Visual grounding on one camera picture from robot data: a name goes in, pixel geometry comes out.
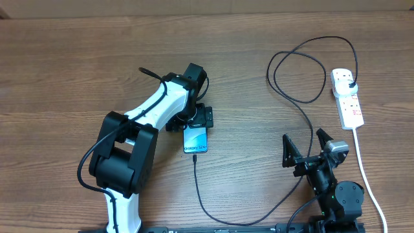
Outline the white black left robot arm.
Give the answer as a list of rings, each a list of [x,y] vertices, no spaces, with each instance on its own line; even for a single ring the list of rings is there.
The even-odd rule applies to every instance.
[[[108,222],[101,232],[139,232],[139,194],[151,173],[158,134],[183,131],[185,153],[208,150],[208,129],[213,111],[200,100],[209,79],[199,65],[190,63],[183,74],[159,76],[145,68],[140,72],[160,81],[157,91],[143,104],[124,114],[111,111],[103,119],[96,143],[80,161],[89,161],[96,179],[91,189],[107,202]]]

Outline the black Samsung smartphone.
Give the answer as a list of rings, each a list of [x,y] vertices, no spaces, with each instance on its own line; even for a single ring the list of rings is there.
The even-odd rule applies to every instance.
[[[206,153],[208,151],[208,137],[206,128],[187,127],[183,131],[184,153]]]

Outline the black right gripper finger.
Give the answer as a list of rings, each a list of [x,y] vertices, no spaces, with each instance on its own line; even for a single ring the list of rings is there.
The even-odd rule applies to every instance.
[[[317,130],[316,135],[318,137],[321,149],[324,149],[327,142],[332,140],[332,137],[330,137],[322,128]]]
[[[299,152],[298,148],[295,146],[291,138],[284,134],[283,137],[283,158],[282,158],[282,167],[288,168],[295,166],[300,159],[302,159],[302,155]]]

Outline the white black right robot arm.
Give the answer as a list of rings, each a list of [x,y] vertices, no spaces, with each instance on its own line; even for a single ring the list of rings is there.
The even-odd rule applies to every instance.
[[[303,157],[292,139],[283,135],[282,167],[293,167],[295,177],[307,176],[314,197],[300,206],[287,223],[277,224],[276,232],[364,232],[364,225],[357,222],[362,215],[364,188],[353,181],[337,181],[333,172],[347,158],[349,145],[343,140],[334,140],[323,129],[316,134],[321,152],[310,157]],[[311,216],[306,223],[293,223],[315,201],[321,214]]]

